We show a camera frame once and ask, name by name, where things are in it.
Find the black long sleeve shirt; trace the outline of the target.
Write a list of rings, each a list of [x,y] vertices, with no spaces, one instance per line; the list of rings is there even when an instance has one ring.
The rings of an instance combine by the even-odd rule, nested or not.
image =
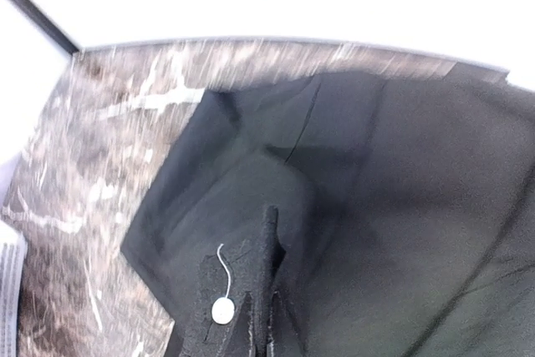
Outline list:
[[[307,297],[305,356],[534,353],[534,94],[350,71],[208,90],[121,251],[221,356],[233,295],[268,356],[274,286]]]

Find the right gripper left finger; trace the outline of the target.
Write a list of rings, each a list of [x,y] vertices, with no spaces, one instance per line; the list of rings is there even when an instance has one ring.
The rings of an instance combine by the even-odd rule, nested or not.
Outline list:
[[[221,356],[253,357],[256,355],[253,330],[252,297],[248,291],[231,297],[235,313],[223,326]]]

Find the grey plastic laundry basket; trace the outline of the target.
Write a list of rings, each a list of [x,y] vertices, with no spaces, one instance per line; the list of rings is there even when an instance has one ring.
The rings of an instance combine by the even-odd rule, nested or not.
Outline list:
[[[17,355],[18,305],[24,259],[24,236],[1,222],[1,357]]]

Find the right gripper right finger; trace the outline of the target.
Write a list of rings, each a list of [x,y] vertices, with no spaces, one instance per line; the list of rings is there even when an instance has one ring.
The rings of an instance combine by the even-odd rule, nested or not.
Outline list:
[[[306,355],[307,297],[298,290],[274,286],[268,326],[268,356]]]

